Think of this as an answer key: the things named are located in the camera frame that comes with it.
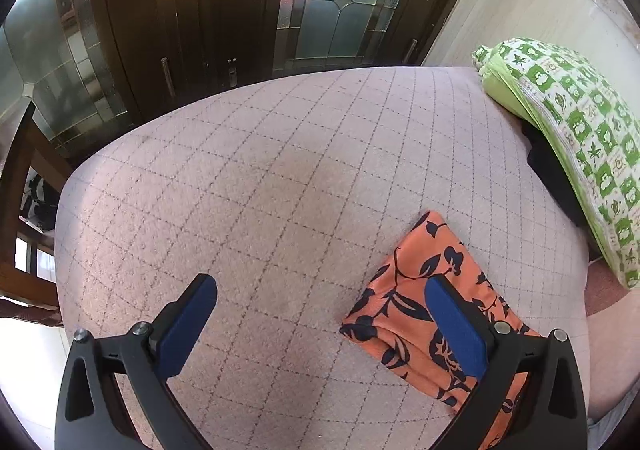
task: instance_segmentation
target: door handle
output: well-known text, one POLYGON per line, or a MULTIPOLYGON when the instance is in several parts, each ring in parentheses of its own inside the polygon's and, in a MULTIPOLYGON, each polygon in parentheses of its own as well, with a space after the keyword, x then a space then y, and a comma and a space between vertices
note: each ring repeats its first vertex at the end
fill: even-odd
POLYGON ((409 44, 409 48, 404 53, 402 57, 402 65, 407 65, 409 63, 409 58, 411 58, 411 53, 414 52, 415 47, 418 45, 418 41, 415 38, 411 39, 411 43, 409 44))
POLYGON ((171 96, 171 99, 173 100, 175 99, 174 81, 171 78, 171 71, 169 71, 169 60, 166 56, 160 59, 160 65, 162 66, 162 72, 164 73, 166 88, 169 91, 169 96, 171 96))

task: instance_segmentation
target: wooden door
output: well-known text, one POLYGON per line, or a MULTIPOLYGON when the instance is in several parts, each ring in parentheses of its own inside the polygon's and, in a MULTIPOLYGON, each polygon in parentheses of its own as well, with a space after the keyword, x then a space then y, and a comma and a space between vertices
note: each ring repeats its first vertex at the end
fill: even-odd
POLYGON ((417 64, 456 0, 92 0, 137 122, 271 77, 417 64))
POLYGON ((92 0, 134 119, 269 77, 278 1, 92 0))

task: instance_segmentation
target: wooden chair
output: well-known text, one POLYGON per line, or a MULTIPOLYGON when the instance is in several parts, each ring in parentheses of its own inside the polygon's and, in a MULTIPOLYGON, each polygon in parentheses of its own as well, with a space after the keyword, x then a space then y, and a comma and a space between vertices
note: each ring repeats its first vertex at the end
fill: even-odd
POLYGON ((33 102, 21 101, 0 116, 0 296, 30 305, 0 300, 0 316, 50 324, 44 320, 60 310, 56 284, 38 278, 36 267, 38 250, 53 255, 53 245, 19 212, 30 166, 58 192, 72 169, 33 121, 34 111, 33 102), (16 237, 27 242, 26 272, 15 267, 16 237))

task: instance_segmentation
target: green patterned pillow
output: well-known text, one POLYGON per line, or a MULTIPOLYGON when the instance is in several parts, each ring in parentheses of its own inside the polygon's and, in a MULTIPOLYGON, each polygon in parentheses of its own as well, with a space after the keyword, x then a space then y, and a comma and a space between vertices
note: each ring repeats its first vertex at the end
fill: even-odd
POLYGON ((484 90, 545 135, 623 286, 640 271, 640 122, 579 53, 513 38, 472 54, 484 90))

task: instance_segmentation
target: white tile floor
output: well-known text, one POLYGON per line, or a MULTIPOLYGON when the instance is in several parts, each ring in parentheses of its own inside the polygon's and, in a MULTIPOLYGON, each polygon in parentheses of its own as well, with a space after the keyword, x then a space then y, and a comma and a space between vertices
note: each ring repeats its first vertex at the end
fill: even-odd
MULTIPOLYGON (((26 243, 18 240, 16 267, 25 270, 26 243)), ((53 257, 38 252, 38 276, 55 282, 53 257)), ((53 450, 56 407, 69 344, 58 327, 0 319, 0 390, 31 438, 53 450)))

